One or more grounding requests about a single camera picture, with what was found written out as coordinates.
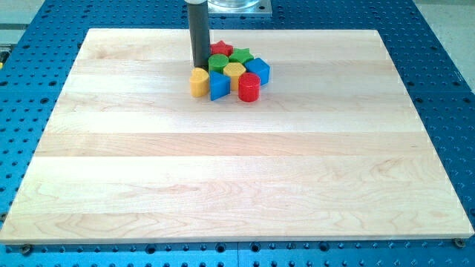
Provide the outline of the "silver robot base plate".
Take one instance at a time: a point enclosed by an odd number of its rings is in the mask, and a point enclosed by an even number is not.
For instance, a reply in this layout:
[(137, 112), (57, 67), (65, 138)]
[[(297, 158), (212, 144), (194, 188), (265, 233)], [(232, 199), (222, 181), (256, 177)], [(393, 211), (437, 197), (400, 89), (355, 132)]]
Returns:
[(272, 15), (271, 0), (208, 0), (212, 16), (256, 16)]

